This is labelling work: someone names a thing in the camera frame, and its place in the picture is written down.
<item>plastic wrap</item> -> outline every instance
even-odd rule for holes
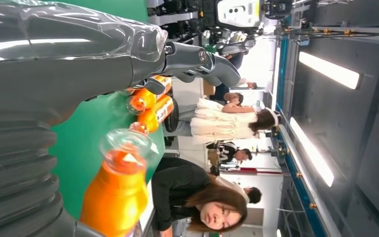
[[[0,61],[106,59],[155,62],[167,32],[85,7],[37,0],[0,1]]]

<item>white headband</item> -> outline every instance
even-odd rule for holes
[[[274,121],[275,121],[274,126],[278,126],[278,124],[279,124],[278,117],[281,117],[281,115],[276,114],[275,111],[273,111],[270,108],[265,108],[265,109],[269,111],[269,113],[272,115],[272,117],[274,117]]]

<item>human hand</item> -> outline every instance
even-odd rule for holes
[[[160,232],[160,237],[172,237],[172,235],[173,235],[172,226],[170,226],[167,230]]]

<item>bottle cap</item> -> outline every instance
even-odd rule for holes
[[[131,145],[122,150],[112,150],[105,155],[110,169],[122,174],[135,174],[146,170],[146,162]]]
[[[101,139],[99,148],[112,170],[126,174],[144,170],[146,162],[159,156],[157,146],[150,137],[124,128],[108,132]]]
[[[146,102],[142,97],[130,96],[127,99],[127,109],[134,115],[143,113],[146,109]]]
[[[130,130],[140,132],[144,135],[149,134],[149,128],[147,124],[143,122],[134,122],[130,125]]]

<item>metal bolt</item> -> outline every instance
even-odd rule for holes
[[[198,56],[202,62],[204,62],[207,59],[207,53],[204,50],[201,50]]]
[[[169,46],[169,45],[165,46],[165,53],[166,54],[171,54],[173,52],[174,52],[174,49],[172,48],[172,46]]]

